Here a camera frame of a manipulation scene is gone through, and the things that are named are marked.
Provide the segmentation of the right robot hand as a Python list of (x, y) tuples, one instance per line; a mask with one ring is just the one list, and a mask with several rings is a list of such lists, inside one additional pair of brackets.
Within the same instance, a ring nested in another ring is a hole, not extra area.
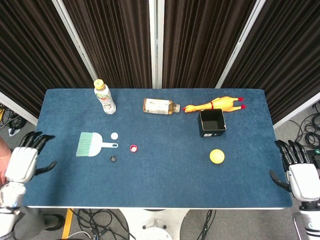
[(298, 142), (287, 143), (276, 140), (280, 151), (287, 183), (281, 181), (273, 170), (269, 171), (272, 181), (301, 202), (320, 200), (320, 177), (316, 166), (311, 162), (307, 151)]

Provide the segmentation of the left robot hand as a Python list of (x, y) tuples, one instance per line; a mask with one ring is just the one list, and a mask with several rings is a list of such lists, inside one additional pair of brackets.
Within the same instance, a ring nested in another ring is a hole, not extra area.
[(12, 152), (5, 172), (7, 182), (25, 184), (34, 176), (51, 171), (57, 164), (56, 160), (42, 168), (37, 168), (37, 160), (46, 143), (54, 138), (54, 135), (41, 131), (27, 133)]

